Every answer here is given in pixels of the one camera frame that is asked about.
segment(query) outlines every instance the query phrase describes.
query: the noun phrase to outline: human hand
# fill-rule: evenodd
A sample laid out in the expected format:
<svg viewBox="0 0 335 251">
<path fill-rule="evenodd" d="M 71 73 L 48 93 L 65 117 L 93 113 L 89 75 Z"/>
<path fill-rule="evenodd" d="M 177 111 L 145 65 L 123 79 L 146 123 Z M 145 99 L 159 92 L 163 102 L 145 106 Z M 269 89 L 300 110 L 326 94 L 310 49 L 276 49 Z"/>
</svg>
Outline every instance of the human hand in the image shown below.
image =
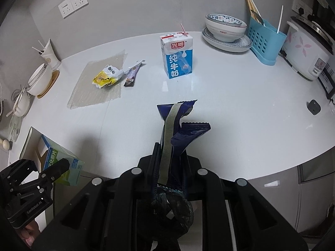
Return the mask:
<svg viewBox="0 0 335 251">
<path fill-rule="evenodd" d="M 28 245 L 32 246 L 32 243 L 37 238 L 39 234 L 41 234 L 39 230 L 38 223 L 34 220 L 31 221 L 26 227 L 22 228 L 21 231 L 18 232 L 20 238 Z"/>
</svg>

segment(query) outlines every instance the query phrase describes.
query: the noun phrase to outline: white table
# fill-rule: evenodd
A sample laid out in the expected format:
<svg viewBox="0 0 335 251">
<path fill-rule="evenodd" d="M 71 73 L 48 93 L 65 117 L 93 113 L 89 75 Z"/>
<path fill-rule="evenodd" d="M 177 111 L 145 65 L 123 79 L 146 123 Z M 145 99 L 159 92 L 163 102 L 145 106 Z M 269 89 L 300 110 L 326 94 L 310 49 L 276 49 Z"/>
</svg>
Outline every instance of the white table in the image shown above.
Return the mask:
<svg viewBox="0 0 335 251">
<path fill-rule="evenodd" d="M 281 57 L 274 66 L 266 66 L 252 51 L 225 53 L 207 44 L 200 32 L 190 34 L 193 73 L 174 79 L 164 71 L 160 34 L 106 43 L 64 59 L 54 86 L 34 99 L 23 119 L 9 161 L 19 158 L 33 126 L 85 161 L 84 170 L 118 177 L 160 141 L 164 121 L 156 105 L 194 99 L 198 101 L 183 121 L 209 122 L 212 129 L 192 142 L 187 153 L 224 179 L 277 173 L 335 145 L 335 116 L 319 81 L 307 81 Z M 68 109 L 87 62 L 123 49 L 128 53 L 125 67 L 137 60 L 147 62 L 135 86 L 122 87 L 119 99 Z M 312 99 L 322 108 L 316 116 L 306 107 Z"/>
</svg>

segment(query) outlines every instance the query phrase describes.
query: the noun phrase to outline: blue and white milk carton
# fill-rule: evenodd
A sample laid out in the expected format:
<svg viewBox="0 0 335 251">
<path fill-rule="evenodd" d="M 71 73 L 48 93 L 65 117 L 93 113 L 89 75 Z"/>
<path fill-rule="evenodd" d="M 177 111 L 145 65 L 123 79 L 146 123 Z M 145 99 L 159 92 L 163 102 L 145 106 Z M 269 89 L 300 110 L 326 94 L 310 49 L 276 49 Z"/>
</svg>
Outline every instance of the blue and white milk carton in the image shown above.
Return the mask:
<svg viewBox="0 0 335 251">
<path fill-rule="evenodd" d="M 164 67 L 169 78 L 192 72 L 193 38 L 187 33 L 171 33 L 160 37 Z"/>
</svg>

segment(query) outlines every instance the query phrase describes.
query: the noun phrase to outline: silver screw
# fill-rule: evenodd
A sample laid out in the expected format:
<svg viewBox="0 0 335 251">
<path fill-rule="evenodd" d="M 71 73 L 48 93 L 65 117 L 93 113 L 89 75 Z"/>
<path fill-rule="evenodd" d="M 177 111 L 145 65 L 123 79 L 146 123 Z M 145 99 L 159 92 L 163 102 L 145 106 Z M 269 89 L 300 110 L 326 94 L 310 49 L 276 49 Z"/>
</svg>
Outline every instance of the silver screw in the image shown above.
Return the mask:
<svg viewBox="0 0 335 251">
<path fill-rule="evenodd" d="M 244 186 L 247 185 L 247 181 L 243 178 L 240 178 L 240 179 L 237 180 L 237 184 L 241 187 L 244 187 Z"/>
<path fill-rule="evenodd" d="M 201 169 L 198 170 L 198 174 L 199 175 L 207 175 L 208 171 L 206 169 L 201 168 Z"/>
<path fill-rule="evenodd" d="M 92 179 L 91 182 L 94 186 L 98 186 L 99 184 L 101 184 L 102 181 L 103 180 L 100 177 L 95 177 L 94 179 Z"/>
<path fill-rule="evenodd" d="M 142 173 L 142 169 L 141 168 L 138 168 L 138 167 L 135 167 L 131 170 L 131 173 L 133 175 L 139 175 L 140 173 Z"/>
</svg>

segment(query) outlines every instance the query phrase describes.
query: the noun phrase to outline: wooden tray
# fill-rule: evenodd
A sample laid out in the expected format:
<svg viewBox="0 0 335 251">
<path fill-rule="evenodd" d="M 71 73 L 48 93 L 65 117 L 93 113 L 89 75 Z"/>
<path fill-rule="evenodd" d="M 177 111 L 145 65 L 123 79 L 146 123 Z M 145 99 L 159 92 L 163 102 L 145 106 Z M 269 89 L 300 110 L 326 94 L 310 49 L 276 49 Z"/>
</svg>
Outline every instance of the wooden tray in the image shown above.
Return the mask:
<svg viewBox="0 0 335 251">
<path fill-rule="evenodd" d="M 53 84 L 56 82 L 58 76 L 59 76 L 59 70 L 56 70 L 52 73 L 52 77 L 51 77 L 51 81 L 49 83 L 49 86 L 46 88 L 46 90 L 43 93 L 41 93 L 40 95 L 37 96 L 38 99 L 40 99 L 40 98 L 42 98 L 43 96 L 46 95 L 46 93 L 51 89 Z"/>
</svg>

